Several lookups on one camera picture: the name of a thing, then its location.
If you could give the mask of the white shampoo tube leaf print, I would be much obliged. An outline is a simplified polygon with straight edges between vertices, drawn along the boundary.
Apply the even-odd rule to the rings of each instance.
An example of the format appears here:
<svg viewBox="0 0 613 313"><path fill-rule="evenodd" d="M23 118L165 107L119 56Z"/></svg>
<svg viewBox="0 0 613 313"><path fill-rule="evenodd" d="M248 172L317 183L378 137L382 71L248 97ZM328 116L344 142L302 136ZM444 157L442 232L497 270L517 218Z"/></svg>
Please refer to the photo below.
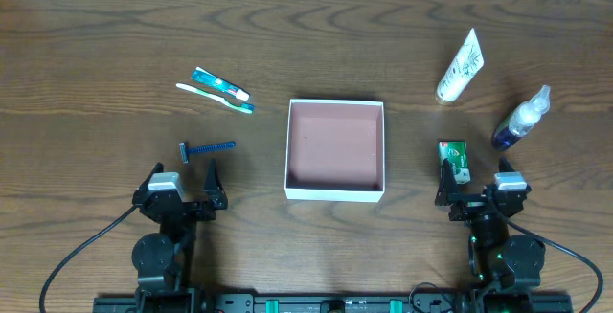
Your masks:
<svg viewBox="0 0 613 313"><path fill-rule="evenodd" d="M438 103L449 104L459 98L484 64L481 46L472 28L437 86Z"/></svg>

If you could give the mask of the green toothpaste tube white cap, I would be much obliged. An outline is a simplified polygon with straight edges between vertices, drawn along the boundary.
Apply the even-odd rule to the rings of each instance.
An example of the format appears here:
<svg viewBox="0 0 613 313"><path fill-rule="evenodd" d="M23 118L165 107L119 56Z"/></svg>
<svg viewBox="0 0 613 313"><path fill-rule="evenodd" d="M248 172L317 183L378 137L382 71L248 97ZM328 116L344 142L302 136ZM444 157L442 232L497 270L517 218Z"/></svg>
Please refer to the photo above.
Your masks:
<svg viewBox="0 0 613 313"><path fill-rule="evenodd" d="M214 88L222 93L228 94L238 100L248 101L250 99L250 94L242 88L206 71L201 67L196 67L194 69L191 75L191 79L211 88Z"/></svg>

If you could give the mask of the white cardboard box pink inside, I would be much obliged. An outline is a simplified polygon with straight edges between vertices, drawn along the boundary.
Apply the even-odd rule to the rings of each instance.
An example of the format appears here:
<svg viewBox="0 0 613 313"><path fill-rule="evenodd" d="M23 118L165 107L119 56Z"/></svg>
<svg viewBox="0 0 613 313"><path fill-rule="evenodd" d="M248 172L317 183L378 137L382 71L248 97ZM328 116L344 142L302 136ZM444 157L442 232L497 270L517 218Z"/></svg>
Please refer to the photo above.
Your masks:
<svg viewBox="0 0 613 313"><path fill-rule="evenodd" d="M376 203L385 185L383 102L290 101L284 167L287 199Z"/></svg>

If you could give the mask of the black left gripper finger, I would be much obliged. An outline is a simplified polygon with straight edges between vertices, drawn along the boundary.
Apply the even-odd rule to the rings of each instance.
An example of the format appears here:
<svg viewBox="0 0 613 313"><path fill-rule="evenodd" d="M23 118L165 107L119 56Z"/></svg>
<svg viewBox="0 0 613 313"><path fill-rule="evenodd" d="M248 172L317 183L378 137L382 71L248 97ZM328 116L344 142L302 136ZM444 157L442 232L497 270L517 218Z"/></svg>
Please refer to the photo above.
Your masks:
<svg viewBox="0 0 613 313"><path fill-rule="evenodd" d="M164 165L160 162L158 162L153 169L151 170L151 172L149 173L148 177L145 179L145 181L139 186L140 190L146 190L148 188L148 183L150 182L151 178L153 177L154 174L157 173L162 173L164 171Z"/></svg>
<svg viewBox="0 0 613 313"><path fill-rule="evenodd" d="M209 163L203 190L214 210L226 210L228 208L228 198L218 177L215 159L212 159Z"/></svg>

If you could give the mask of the clear spray bottle blue liquid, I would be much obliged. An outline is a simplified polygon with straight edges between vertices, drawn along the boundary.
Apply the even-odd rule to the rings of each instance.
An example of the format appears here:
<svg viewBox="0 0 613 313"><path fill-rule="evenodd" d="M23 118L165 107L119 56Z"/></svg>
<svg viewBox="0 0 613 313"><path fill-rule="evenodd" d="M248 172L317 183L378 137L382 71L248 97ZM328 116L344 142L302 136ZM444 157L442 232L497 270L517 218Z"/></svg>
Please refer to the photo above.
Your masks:
<svg viewBox="0 0 613 313"><path fill-rule="evenodd" d="M519 104L494 130L492 146L505 151L529 134L551 106L551 87L543 85L529 101Z"/></svg>

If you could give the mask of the green soap box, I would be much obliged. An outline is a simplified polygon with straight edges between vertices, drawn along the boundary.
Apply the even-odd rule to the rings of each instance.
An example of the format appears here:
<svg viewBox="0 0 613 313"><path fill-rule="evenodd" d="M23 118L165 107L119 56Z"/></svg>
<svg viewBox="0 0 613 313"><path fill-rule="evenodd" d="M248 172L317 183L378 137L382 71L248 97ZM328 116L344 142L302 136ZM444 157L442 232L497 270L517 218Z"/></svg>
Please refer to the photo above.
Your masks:
<svg viewBox="0 0 613 313"><path fill-rule="evenodd" d="M471 180L466 141L439 141L438 151L440 162L449 162L456 182L460 185Z"/></svg>

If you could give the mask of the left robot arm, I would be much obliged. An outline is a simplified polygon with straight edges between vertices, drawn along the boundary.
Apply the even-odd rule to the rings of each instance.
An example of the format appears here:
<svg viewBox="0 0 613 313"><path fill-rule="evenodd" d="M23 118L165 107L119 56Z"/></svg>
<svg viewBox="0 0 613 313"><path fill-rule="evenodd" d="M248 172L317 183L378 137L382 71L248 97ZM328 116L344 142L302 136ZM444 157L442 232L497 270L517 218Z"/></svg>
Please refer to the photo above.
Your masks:
<svg viewBox="0 0 613 313"><path fill-rule="evenodd" d="M133 206L159 224L159 231L143 236L132 251L140 292L166 294L187 286L197 224L214 220L216 212L228 208L214 160L209 163L203 191L204 200L186 201L180 175L165 172L158 163L134 192Z"/></svg>

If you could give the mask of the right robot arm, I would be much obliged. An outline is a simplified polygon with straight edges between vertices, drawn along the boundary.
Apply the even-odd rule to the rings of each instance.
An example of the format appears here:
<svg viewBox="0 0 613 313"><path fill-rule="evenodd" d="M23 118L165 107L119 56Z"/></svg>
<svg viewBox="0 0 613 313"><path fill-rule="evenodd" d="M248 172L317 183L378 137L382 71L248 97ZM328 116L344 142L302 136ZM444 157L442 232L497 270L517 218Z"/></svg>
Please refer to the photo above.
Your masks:
<svg viewBox="0 0 613 313"><path fill-rule="evenodd" d="M443 160L435 204L448 207L449 219L470 229L470 269L481 281L471 290L473 302L488 295L525 295L540 285L544 244L509 232L510 218L523 210L531 191L522 174L502 158L492 184L480 193L462 193L449 161Z"/></svg>

